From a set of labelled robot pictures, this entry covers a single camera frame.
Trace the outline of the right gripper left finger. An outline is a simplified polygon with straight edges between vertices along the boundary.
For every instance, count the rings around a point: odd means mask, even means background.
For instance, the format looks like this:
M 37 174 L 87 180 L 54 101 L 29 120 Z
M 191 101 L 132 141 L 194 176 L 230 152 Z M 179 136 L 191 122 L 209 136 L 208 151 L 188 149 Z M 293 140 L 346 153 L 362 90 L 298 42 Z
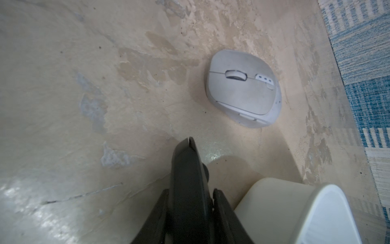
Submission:
M 169 190 L 165 189 L 131 244 L 165 243 L 168 199 Z

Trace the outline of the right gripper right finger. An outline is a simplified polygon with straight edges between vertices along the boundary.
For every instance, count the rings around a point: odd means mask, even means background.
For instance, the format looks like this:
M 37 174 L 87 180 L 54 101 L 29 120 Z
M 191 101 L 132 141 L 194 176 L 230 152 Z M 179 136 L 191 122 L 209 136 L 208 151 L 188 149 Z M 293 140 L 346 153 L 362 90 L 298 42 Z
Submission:
M 215 244 L 252 244 L 223 191 L 214 189 L 213 200 Z

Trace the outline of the black mouse with logo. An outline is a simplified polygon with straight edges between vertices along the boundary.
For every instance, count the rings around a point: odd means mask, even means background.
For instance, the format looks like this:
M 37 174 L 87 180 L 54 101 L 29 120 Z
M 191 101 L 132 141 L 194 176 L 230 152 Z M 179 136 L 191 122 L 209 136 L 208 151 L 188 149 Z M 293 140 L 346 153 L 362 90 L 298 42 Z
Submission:
M 174 244 L 210 244 L 213 239 L 212 199 L 207 169 L 195 140 L 174 149 L 168 199 L 168 234 Z

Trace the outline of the white plastic storage box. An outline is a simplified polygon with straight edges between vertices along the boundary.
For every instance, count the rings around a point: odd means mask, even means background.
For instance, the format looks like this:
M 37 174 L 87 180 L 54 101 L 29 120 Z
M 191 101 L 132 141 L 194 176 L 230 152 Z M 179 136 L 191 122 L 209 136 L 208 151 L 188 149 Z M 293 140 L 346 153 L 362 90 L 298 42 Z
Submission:
M 264 178 L 235 208 L 255 244 L 360 244 L 344 192 L 336 185 L 318 187 Z

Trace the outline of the grey computer mouse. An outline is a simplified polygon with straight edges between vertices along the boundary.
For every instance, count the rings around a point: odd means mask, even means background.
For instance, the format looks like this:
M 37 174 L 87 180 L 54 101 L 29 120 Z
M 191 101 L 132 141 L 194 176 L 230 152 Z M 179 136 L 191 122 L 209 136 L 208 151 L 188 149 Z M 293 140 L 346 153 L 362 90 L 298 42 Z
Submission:
M 236 50 L 220 50 L 211 58 L 206 95 L 216 108 L 248 128 L 274 124 L 282 107 L 280 85 L 269 65 Z

